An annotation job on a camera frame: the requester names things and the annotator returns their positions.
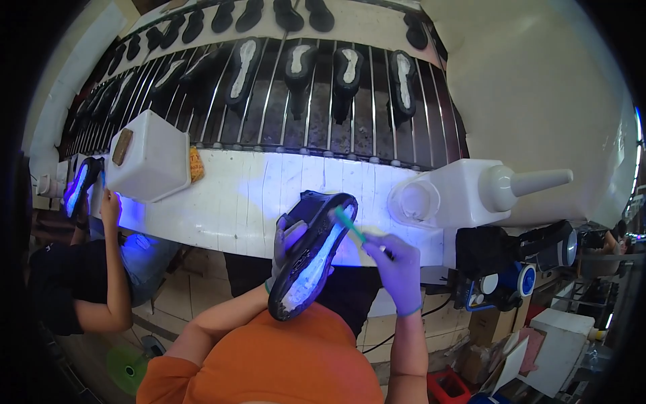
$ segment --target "orange shirt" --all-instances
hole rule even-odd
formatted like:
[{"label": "orange shirt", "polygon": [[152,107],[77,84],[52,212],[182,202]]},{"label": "orange shirt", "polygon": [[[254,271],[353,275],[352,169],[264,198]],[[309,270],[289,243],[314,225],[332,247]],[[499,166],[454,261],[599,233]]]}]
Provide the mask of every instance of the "orange shirt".
[{"label": "orange shirt", "polygon": [[229,332],[202,368],[156,357],[137,403],[383,403],[379,382],[343,319],[318,303],[280,322],[267,310]]}]

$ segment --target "black cable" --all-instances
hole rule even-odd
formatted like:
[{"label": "black cable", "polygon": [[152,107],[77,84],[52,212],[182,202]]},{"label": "black cable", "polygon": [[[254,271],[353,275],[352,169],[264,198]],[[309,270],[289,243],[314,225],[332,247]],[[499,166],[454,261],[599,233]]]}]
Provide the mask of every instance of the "black cable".
[{"label": "black cable", "polygon": [[[451,296],[449,296],[449,297],[448,297],[448,299],[447,299],[444,303],[440,304],[438,307],[434,308],[433,310],[429,310],[429,311],[427,311],[426,313],[423,313],[423,314],[422,314],[422,317],[424,317],[425,315],[429,315],[429,314],[431,314],[431,313],[435,313],[435,312],[436,312],[436,311],[438,311],[438,310],[442,310],[442,307],[446,306],[450,301],[451,301]],[[373,347],[372,347],[372,348],[370,348],[369,350],[367,350],[367,351],[363,351],[363,352],[361,352],[361,353],[362,353],[362,354],[367,354],[368,352],[373,351],[373,350],[377,349],[378,347],[382,346],[383,344],[387,343],[388,341],[390,341],[391,339],[393,339],[393,337],[395,337],[395,334],[393,334],[393,335],[389,336],[388,338],[386,338],[385,340],[381,341],[379,344],[377,344],[377,345],[373,346]]]}]

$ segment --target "black t-shirt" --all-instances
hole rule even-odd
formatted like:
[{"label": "black t-shirt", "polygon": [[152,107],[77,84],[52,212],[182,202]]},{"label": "black t-shirt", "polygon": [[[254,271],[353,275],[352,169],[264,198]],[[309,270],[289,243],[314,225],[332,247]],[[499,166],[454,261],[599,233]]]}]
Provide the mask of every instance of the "black t-shirt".
[{"label": "black t-shirt", "polygon": [[[36,315],[57,335],[82,334],[74,299],[107,303],[105,241],[66,246],[51,243],[29,258],[27,289]],[[130,295],[132,284],[126,274]]]}]

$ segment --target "orange sleeve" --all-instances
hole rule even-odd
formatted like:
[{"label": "orange sleeve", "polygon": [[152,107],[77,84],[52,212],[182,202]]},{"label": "orange sleeve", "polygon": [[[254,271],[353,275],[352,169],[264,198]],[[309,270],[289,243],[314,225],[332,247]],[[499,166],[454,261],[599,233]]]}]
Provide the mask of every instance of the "orange sleeve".
[{"label": "orange sleeve", "polygon": [[199,371],[198,365],[179,357],[152,359],[137,390],[137,404],[183,402],[191,378]]}]

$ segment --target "yellow wrapper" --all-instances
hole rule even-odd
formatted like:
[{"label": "yellow wrapper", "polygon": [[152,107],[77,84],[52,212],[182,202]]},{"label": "yellow wrapper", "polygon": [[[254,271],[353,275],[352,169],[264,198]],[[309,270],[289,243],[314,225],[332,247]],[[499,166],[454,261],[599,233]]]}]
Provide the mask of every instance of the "yellow wrapper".
[{"label": "yellow wrapper", "polygon": [[191,162],[191,182],[196,182],[204,176],[204,165],[198,153],[197,147],[191,146],[189,150],[189,160]]}]

